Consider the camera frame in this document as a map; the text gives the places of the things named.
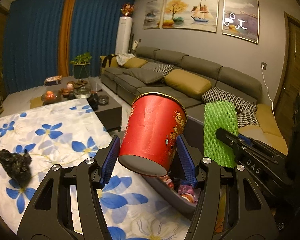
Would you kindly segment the far mustard cushion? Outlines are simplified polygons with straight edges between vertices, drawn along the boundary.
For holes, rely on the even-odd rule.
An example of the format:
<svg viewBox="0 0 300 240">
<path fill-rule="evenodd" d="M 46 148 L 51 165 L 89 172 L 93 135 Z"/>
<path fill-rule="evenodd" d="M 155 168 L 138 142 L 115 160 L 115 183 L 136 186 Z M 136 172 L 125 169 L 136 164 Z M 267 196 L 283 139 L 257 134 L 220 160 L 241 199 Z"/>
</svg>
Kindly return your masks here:
<svg viewBox="0 0 300 240">
<path fill-rule="evenodd" d="M 141 68 L 145 65 L 148 61 L 144 59 L 140 59 L 138 57 L 134 57 L 129 59 L 124 65 L 123 68 L 131 69 L 131 68 Z"/>
</svg>

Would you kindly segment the blue window curtains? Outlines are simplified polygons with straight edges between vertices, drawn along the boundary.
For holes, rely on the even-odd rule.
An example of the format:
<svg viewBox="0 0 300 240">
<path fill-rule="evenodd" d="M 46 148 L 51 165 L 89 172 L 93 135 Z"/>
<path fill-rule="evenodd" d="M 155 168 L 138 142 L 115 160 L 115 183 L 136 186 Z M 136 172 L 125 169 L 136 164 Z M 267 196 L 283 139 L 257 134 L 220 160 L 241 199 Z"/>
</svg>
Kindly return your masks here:
<svg viewBox="0 0 300 240">
<path fill-rule="evenodd" d="M 70 76 L 70 61 L 90 53 L 90 74 L 114 53 L 124 4 L 133 0 L 16 0 L 3 45 L 3 78 L 12 94 L 41 86 L 47 77 Z"/>
</svg>

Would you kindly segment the box on coffee table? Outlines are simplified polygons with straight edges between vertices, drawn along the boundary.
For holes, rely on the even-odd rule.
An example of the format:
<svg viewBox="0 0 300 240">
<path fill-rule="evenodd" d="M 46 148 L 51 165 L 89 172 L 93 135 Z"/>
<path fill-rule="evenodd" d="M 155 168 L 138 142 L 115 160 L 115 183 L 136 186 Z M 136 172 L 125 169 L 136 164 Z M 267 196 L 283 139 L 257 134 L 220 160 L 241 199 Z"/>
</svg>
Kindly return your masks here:
<svg viewBox="0 0 300 240">
<path fill-rule="evenodd" d="M 52 76 L 52 77 L 47 77 L 44 81 L 44 86 L 54 86 L 54 85 L 59 85 L 61 84 L 62 81 L 62 76 Z"/>
</svg>

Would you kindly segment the wall power socket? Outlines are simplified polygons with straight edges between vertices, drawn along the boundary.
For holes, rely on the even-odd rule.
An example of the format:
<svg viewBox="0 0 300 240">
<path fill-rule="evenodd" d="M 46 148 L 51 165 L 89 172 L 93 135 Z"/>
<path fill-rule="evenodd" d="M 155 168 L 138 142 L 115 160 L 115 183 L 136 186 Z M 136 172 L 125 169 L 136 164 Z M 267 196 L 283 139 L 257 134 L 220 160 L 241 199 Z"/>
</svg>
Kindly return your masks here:
<svg viewBox="0 0 300 240">
<path fill-rule="evenodd" d="M 265 62 L 261 62 L 261 68 L 263 70 L 266 70 L 267 64 Z"/>
</svg>

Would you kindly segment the glass teapot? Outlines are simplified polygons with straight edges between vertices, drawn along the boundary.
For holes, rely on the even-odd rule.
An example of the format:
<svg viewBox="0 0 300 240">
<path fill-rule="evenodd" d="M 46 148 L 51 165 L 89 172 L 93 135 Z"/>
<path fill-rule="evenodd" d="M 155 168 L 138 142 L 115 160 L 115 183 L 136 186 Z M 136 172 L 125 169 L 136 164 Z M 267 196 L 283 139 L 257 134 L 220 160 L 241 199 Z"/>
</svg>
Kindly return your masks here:
<svg viewBox="0 0 300 240">
<path fill-rule="evenodd" d="M 77 99 L 88 99 L 91 96 L 91 87 L 89 85 L 75 86 L 74 95 Z"/>
</svg>

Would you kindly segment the sailboat tree painting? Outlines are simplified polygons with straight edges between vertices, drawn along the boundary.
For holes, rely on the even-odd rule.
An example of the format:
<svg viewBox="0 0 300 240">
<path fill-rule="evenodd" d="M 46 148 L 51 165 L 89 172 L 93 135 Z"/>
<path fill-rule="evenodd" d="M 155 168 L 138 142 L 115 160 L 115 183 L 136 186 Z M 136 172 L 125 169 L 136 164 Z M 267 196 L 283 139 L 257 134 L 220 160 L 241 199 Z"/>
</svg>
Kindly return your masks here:
<svg viewBox="0 0 300 240">
<path fill-rule="evenodd" d="M 163 29 L 187 29 L 215 33 L 219 0 L 166 0 Z"/>
</svg>

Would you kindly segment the wooden door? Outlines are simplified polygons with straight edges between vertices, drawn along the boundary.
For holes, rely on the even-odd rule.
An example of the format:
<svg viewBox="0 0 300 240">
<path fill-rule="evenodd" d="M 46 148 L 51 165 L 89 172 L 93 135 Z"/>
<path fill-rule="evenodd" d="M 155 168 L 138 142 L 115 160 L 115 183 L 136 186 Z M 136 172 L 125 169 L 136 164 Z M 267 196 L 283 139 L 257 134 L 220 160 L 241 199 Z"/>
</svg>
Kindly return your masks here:
<svg viewBox="0 0 300 240">
<path fill-rule="evenodd" d="M 286 51 L 279 87 L 275 96 L 275 120 L 286 143 L 292 137 L 293 104 L 300 92 L 300 21 L 284 13 Z"/>
</svg>

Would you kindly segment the red paper cup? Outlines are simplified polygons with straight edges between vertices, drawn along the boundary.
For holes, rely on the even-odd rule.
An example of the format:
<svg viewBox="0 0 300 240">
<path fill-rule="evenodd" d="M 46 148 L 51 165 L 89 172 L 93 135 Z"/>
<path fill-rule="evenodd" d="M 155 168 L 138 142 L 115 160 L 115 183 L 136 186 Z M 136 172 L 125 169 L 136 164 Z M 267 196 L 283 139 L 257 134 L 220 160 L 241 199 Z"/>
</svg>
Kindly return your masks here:
<svg viewBox="0 0 300 240">
<path fill-rule="evenodd" d="M 186 123 L 186 110 L 174 97 L 159 92 L 141 94 L 132 103 L 119 163 L 144 176 L 165 176 Z"/>
</svg>

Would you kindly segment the grey plastic trash bin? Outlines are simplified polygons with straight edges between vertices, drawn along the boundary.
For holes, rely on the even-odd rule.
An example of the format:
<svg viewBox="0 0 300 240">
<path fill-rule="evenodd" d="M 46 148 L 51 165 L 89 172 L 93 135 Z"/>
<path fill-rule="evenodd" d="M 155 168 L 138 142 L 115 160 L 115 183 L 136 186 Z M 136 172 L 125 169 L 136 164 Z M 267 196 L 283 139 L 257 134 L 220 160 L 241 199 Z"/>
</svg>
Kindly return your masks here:
<svg viewBox="0 0 300 240">
<path fill-rule="evenodd" d="M 188 201 L 186 201 L 184 198 L 179 196 L 178 194 L 178 187 L 180 184 L 184 185 L 191 185 L 185 177 L 185 174 L 183 172 L 183 168 L 180 162 L 180 159 L 178 157 L 178 152 L 176 148 L 176 138 L 180 134 L 179 133 L 179 127 L 177 126 L 174 128 L 174 132 L 172 135 L 168 133 L 168 137 L 165 141 L 165 144 L 167 144 L 168 150 L 170 149 L 170 145 L 172 145 L 172 149 L 174 150 L 174 156 L 170 164 L 170 169 L 165 170 L 161 165 L 158 164 L 158 169 L 159 175 L 151 171 L 150 173 L 143 168 L 137 167 L 137 164 L 150 164 L 150 160 L 145 160 L 145 161 L 131 161 L 131 160 L 124 160 L 124 157 L 119 157 L 119 162 L 122 166 L 125 168 L 138 173 L 144 177 L 144 179 L 157 191 L 158 194 L 166 200 L 172 207 L 174 207 L 176 210 L 178 210 L 183 216 L 185 216 L 188 219 L 191 219 L 194 210 L 196 208 L 196 204 L 191 204 Z M 203 123 L 202 122 L 197 122 L 196 120 L 190 120 L 190 124 L 186 125 L 186 135 L 189 135 L 190 132 L 199 132 L 200 128 L 203 128 Z M 122 144 L 128 144 L 128 141 L 131 141 L 133 139 L 137 139 L 137 142 L 141 139 L 138 139 L 138 132 L 135 131 L 135 129 L 130 128 L 130 125 L 127 124 L 125 133 L 122 137 Z M 201 135 L 196 135 L 190 140 L 191 146 L 203 146 L 200 145 L 200 142 L 203 143 L 203 134 Z M 163 152 L 164 157 L 169 154 L 168 150 L 160 150 L 159 152 Z M 159 177 L 169 175 L 171 180 L 174 183 L 174 189 L 170 189 L 165 183 L 163 183 Z"/>
</svg>

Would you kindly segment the pink plastic bag ball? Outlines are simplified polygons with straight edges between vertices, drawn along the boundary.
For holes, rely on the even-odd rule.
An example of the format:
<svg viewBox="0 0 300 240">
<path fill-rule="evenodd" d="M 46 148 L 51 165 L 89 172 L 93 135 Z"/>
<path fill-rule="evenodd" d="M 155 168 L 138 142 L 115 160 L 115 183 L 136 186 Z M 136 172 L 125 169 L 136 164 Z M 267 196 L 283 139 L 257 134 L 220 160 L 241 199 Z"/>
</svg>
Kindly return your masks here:
<svg viewBox="0 0 300 240">
<path fill-rule="evenodd" d="M 191 204 L 197 204 L 200 195 L 200 189 L 194 189 L 191 185 L 180 184 L 178 194 Z"/>
</svg>

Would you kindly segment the green foam net sleeve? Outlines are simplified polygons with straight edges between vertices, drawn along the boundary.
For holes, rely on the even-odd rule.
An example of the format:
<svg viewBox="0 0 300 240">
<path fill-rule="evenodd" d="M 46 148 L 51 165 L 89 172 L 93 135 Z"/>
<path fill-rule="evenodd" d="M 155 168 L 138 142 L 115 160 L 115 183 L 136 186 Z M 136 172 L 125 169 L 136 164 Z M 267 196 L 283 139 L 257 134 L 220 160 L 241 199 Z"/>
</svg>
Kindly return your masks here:
<svg viewBox="0 0 300 240">
<path fill-rule="evenodd" d="M 238 136 L 237 113 L 233 103 L 217 101 L 207 103 L 204 112 L 204 156 L 218 165 L 234 168 L 235 154 L 231 137 Z"/>
</svg>

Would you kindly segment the red white plastic bag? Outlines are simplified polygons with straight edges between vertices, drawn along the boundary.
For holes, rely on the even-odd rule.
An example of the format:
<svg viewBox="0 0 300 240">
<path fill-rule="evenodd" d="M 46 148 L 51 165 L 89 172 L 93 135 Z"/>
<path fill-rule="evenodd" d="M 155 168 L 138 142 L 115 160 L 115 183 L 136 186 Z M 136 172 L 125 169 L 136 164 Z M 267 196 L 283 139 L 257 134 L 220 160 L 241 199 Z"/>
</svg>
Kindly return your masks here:
<svg viewBox="0 0 300 240">
<path fill-rule="evenodd" d="M 169 177 L 169 175 L 165 175 L 165 176 L 162 176 L 162 177 L 159 177 L 159 179 L 165 183 L 170 189 L 174 189 L 174 183 L 173 181 L 171 180 L 171 178 Z"/>
</svg>

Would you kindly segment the dark coffee table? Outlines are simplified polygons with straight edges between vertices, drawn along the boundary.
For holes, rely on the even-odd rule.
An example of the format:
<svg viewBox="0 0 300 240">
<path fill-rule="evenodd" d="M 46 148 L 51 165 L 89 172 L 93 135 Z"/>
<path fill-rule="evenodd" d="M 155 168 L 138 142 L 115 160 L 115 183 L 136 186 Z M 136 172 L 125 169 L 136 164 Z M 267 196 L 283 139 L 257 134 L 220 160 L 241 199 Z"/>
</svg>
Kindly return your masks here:
<svg viewBox="0 0 300 240">
<path fill-rule="evenodd" d="M 61 107 L 56 105 L 57 103 L 70 102 L 69 108 L 72 110 L 79 109 L 82 113 L 95 113 L 107 131 L 125 129 L 125 126 L 119 126 L 121 121 L 118 121 L 118 119 L 122 119 L 120 117 L 123 111 L 122 102 L 118 101 L 119 97 L 117 95 L 106 89 L 106 86 L 101 83 L 101 80 L 98 77 L 91 78 L 90 84 L 93 88 L 100 85 L 102 91 L 91 94 L 90 96 L 85 96 L 84 99 L 87 100 L 87 102 L 83 107 L 79 107 L 76 103 L 74 103 L 74 100 L 77 99 L 76 96 L 69 96 L 67 98 L 60 96 L 56 102 L 51 101 L 43 103 L 42 96 L 45 95 L 46 92 L 51 91 L 57 94 L 68 82 L 72 80 L 73 77 L 67 77 L 63 78 L 62 83 L 59 85 L 39 86 L 10 94 L 3 102 L 4 111 L 0 116 L 3 117 L 28 111 L 30 109 L 30 100 L 32 98 L 39 98 L 41 106 L 50 105 L 52 110 L 55 112 L 61 110 Z"/>
</svg>

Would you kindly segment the floral blue white tablecloth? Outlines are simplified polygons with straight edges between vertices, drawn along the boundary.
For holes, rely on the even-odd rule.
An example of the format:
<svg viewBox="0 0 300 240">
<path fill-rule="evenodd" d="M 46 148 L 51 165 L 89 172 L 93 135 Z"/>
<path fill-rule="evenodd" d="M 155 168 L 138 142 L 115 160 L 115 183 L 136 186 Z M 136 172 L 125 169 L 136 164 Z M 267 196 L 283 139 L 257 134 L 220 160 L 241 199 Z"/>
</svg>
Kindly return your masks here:
<svg viewBox="0 0 300 240">
<path fill-rule="evenodd" d="M 76 99 L 0 118 L 0 151 L 28 152 L 31 180 L 20 187 L 0 163 L 0 218 L 17 233 L 25 210 L 53 165 L 79 165 L 111 142 L 87 101 Z M 170 206 L 139 174 L 116 164 L 98 190 L 113 239 L 184 239 L 189 220 Z"/>
</svg>

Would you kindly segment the black plastic bag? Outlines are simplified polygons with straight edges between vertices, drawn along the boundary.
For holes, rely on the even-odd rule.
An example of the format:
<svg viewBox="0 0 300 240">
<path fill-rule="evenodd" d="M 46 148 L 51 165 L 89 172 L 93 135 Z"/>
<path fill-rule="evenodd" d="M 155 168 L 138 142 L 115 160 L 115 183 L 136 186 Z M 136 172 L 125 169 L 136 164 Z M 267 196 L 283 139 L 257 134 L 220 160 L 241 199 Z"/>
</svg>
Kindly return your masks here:
<svg viewBox="0 0 300 240">
<path fill-rule="evenodd" d="M 7 173 L 20 188 L 25 188 L 29 184 L 32 176 L 30 164 L 32 158 L 28 150 L 24 150 L 23 154 L 12 153 L 6 149 L 0 150 L 0 163 Z"/>
</svg>

